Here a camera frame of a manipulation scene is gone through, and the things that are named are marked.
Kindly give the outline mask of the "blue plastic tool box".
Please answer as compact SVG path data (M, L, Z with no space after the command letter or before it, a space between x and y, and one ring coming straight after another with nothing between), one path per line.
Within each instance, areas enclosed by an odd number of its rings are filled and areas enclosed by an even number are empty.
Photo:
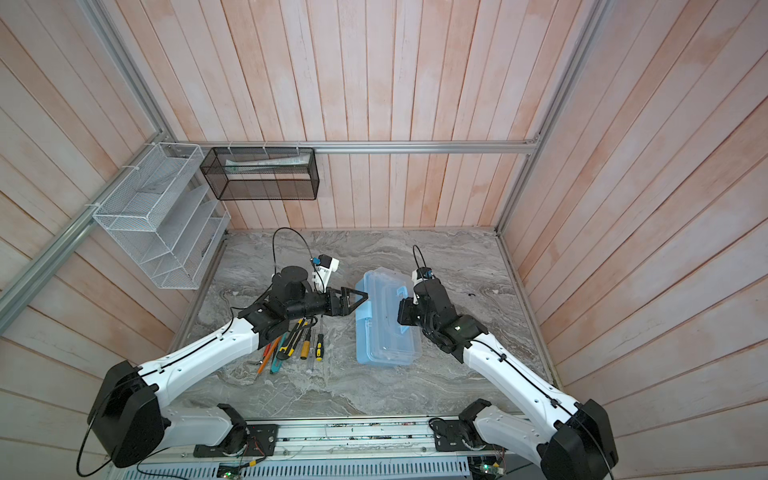
M400 302L412 296L412 280L379 267L367 271L356 288L368 299L355 311L359 364L409 366L422 354L421 331L398 322Z

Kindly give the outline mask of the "black yellow phillips screwdriver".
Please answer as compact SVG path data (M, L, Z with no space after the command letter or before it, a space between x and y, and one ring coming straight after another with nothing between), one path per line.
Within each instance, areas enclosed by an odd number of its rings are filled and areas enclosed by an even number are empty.
M316 335L315 358L318 362L322 361L324 356L324 331L322 320L323 318L320 318L317 323L318 332Z

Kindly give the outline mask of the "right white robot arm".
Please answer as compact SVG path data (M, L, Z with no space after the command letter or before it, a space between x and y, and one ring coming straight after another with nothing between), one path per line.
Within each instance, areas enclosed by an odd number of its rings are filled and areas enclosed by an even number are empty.
M479 320L461 315L427 267L413 274L413 294L398 322L415 326L441 351L481 374L522 412L507 414L484 399L459 416L465 447L495 445L538 466L548 479L610 479L618 453L606 410L560 391L505 349Z

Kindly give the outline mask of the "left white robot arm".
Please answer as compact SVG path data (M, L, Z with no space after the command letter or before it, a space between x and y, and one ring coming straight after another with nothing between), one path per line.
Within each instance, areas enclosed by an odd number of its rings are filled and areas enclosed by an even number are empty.
M224 365L280 339L291 321L347 316L367 298L347 287L316 291L305 269L285 267L256 301L211 334L138 366L123 361L111 367L88 414L89 431L118 468L175 447L205 446L239 456L248 448L249 429L234 407L173 410L174 399Z

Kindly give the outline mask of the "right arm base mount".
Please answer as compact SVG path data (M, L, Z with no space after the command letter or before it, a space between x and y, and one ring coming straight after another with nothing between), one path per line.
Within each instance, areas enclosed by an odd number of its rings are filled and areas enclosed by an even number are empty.
M492 451L497 447L483 441L468 422L433 417L428 420L438 452Z

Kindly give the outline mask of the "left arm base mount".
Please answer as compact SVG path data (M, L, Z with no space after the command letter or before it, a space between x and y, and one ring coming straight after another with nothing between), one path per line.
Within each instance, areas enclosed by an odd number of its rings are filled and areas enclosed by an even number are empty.
M278 424L236 426L216 446L196 445L193 457L269 457L274 454L278 433Z

